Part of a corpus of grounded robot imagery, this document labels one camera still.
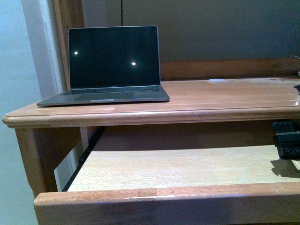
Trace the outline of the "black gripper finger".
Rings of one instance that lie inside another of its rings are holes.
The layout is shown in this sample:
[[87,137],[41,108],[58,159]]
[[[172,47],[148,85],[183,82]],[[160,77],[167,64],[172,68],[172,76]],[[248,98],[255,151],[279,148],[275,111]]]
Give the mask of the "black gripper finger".
[[274,135],[292,135],[295,129],[292,121],[277,121],[273,123],[272,129]]

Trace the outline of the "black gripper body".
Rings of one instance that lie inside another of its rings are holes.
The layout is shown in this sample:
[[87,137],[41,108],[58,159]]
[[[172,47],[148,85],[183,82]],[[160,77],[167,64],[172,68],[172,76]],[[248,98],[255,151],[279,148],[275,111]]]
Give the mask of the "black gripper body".
[[275,147],[277,147],[279,158],[286,160],[300,159],[300,133],[287,132],[274,135]]

